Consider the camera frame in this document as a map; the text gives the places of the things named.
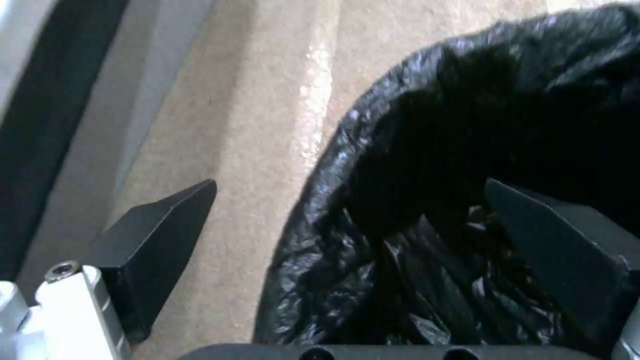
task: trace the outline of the garbage bag opening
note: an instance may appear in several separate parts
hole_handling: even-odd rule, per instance
[[[483,186],[494,177],[585,204],[640,233],[639,9],[500,23],[373,84],[285,225],[254,342],[608,354],[538,286]]]

